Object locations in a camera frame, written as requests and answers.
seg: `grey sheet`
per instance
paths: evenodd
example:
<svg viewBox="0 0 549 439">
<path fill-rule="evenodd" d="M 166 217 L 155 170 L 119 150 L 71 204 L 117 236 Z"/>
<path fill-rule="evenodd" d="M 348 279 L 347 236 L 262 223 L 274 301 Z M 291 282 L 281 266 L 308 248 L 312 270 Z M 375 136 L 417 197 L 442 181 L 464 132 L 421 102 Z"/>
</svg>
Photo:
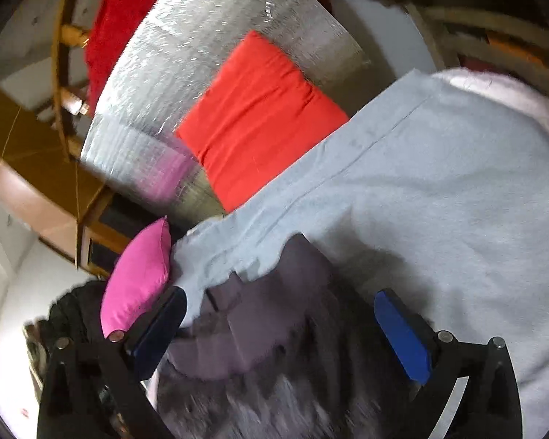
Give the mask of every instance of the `grey sheet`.
<svg viewBox="0 0 549 439">
<path fill-rule="evenodd" d="M 222 220 L 176 243 L 188 295 L 253 280 L 303 232 L 362 295 L 393 287 L 461 341 L 508 343 L 524 436 L 549 428 L 549 136 L 531 118 L 411 73 Z"/>
</svg>

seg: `red cushion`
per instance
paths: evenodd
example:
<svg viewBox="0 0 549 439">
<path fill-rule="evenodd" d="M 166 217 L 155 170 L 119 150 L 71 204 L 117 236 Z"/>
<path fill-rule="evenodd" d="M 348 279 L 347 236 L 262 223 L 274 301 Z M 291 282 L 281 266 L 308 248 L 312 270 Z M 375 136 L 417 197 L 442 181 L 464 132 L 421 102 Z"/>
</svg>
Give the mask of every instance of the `red cushion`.
<svg viewBox="0 0 549 439">
<path fill-rule="evenodd" d="M 251 31 L 176 134 L 232 211 L 346 121 L 280 49 Z"/>
</svg>

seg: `red fabric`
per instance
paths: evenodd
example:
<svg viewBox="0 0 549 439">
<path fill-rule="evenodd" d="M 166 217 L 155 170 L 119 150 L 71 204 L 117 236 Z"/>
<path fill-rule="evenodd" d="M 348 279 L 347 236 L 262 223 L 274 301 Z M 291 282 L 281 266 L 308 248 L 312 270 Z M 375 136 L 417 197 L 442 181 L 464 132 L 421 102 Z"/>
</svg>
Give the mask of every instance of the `red fabric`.
<svg viewBox="0 0 549 439">
<path fill-rule="evenodd" d="M 232 211 L 347 121 L 280 49 L 251 31 L 176 135 Z"/>
<path fill-rule="evenodd" d="M 85 48 L 92 112 L 126 44 L 157 0 L 102 0 Z"/>
</svg>

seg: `wooden frame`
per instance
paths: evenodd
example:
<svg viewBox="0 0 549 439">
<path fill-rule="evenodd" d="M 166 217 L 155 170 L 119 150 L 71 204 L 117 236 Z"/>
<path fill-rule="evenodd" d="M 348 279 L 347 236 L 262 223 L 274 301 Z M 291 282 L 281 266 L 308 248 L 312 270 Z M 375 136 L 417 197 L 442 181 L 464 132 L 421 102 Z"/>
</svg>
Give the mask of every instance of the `wooden frame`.
<svg viewBox="0 0 549 439">
<path fill-rule="evenodd" d="M 94 203 L 90 206 L 85 217 L 77 224 L 77 254 L 79 267 L 88 270 L 94 275 L 108 276 L 110 273 L 89 261 L 91 254 L 91 243 L 97 242 L 108 249 L 121 253 L 130 238 L 118 233 L 114 229 L 98 221 L 106 207 L 112 202 L 115 193 L 108 187 L 102 188 Z"/>
<path fill-rule="evenodd" d="M 459 66 L 458 55 L 493 64 L 519 75 L 549 96 L 549 68 L 502 51 L 485 41 L 450 34 L 445 23 L 477 27 L 518 38 L 549 53 L 549 30 L 505 14 L 471 8 L 405 6 L 422 34 L 438 70 Z"/>
<path fill-rule="evenodd" d="M 70 48 L 84 48 L 89 41 L 88 30 L 71 24 L 75 3 L 76 0 L 61 0 L 51 47 L 55 125 L 66 159 L 81 152 L 77 150 L 76 140 L 70 143 L 71 137 L 75 135 L 72 118 L 78 113 L 86 114 L 89 111 L 85 96 L 70 87 Z"/>
</svg>

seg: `light blue fabric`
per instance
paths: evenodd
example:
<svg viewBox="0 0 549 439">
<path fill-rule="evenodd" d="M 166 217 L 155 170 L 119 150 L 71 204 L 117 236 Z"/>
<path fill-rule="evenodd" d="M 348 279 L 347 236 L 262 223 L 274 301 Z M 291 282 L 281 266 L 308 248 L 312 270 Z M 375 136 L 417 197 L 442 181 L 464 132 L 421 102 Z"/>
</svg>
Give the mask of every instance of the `light blue fabric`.
<svg viewBox="0 0 549 439">
<path fill-rule="evenodd" d="M 392 287 L 460 341 L 504 337 L 524 436 L 545 434 L 549 137 L 534 120 L 408 74 L 244 206 L 175 244 L 186 321 L 206 287 L 232 270 L 246 280 L 264 274 L 296 232 L 362 295 Z"/>
</svg>

